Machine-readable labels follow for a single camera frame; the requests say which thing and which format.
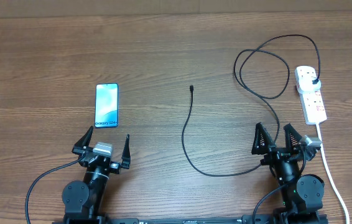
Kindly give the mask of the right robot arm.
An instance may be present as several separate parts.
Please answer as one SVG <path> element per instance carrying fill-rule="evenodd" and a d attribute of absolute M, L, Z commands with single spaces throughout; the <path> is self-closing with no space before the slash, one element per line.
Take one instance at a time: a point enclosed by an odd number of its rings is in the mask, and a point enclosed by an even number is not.
<path fill-rule="evenodd" d="M 264 156 L 262 166 L 269 166 L 279 184 L 278 188 L 263 196 L 255 206 L 250 219 L 257 222 L 260 205 L 271 195 L 280 192 L 283 207 L 276 208 L 263 220 L 268 223 L 327 223 L 327 216 L 320 215 L 323 208 L 325 183 L 314 174 L 303 174 L 306 163 L 320 151 L 318 137 L 301 136 L 291 124 L 284 126 L 285 147 L 278 147 L 262 123 L 257 123 L 252 154 Z"/>

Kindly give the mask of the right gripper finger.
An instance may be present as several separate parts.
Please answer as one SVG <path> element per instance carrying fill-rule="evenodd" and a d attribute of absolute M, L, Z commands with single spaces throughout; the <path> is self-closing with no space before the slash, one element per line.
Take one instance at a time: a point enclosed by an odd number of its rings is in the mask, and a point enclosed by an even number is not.
<path fill-rule="evenodd" d="M 276 148 L 274 140 L 270 137 L 262 123 L 257 123 L 251 154 L 265 155 Z"/>
<path fill-rule="evenodd" d="M 302 139 L 302 136 L 293 128 L 291 124 L 284 126 L 285 146 L 286 148 L 294 148 Z"/>

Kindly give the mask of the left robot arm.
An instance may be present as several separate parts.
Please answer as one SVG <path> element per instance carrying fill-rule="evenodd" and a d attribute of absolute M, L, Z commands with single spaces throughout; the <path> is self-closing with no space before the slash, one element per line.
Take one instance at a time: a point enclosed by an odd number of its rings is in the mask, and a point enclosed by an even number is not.
<path fill-rule="evenodd" d="M 83 180 L 72 181 L 63 189 L 64 223 L 111 223 L 110 217 L 100 212 L 106 184 L 111 174 L 119 174 L 131 165 L 130 135 L 126 136 L 121 162 L 111 159 L 111 144 L 97 142 L 91 147 L 92 135 L 93 127 L 90 127 L 72 149 L 78 155 L 77 163 L 86 171 Z"/>

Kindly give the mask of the Samsung Galaxy smartphone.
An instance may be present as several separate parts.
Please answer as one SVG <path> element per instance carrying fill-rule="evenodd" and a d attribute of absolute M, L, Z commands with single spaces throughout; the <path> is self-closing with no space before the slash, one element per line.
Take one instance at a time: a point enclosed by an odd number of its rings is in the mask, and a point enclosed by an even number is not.
<path fill-rule="evenodd" d="M 115 128 L 118 126 L 119 85 L 102 83 L 96 85 L 95 127 Z"/>

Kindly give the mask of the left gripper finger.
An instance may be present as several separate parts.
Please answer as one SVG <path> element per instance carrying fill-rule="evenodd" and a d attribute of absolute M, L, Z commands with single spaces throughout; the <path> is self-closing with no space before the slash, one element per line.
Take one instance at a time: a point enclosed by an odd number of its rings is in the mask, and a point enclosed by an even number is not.
<path fill-rule="evenodd" d="M 127 134 L 126 135 L 126 140 L 124 143 L 124 149 L 123 149 L 123 154 L 122 154 L 122 159 L 130 159 L 131 155 L 130 155 L 130 148 L 129 148 L 129 141 L 130 141 L 130 135 Z"/>
<path fill-rule="evenodd" d="M 88 147 L 91 141 L 93 130 L 94 130 L 93 126 L 90 126 L 87 132 L 74 144 L 74 147 L 77 147 L 77 148 L 84 148 L 85 146 Z"/>

